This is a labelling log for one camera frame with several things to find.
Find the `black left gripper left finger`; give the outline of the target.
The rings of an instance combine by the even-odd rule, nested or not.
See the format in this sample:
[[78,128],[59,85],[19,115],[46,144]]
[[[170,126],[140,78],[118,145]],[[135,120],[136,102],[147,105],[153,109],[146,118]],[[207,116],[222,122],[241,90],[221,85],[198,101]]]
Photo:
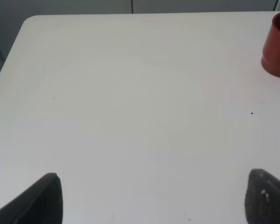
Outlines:
[[0,209],[0,224],[61,224],[63,193],[56,173],[47,173]]

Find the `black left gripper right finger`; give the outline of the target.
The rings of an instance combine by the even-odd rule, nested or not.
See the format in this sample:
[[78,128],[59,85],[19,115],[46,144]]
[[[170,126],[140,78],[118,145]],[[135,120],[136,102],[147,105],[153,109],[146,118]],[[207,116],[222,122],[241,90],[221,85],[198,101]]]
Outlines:
[[280,180],[263,169],[249,173],[245,217],[249,224],[280,224]]

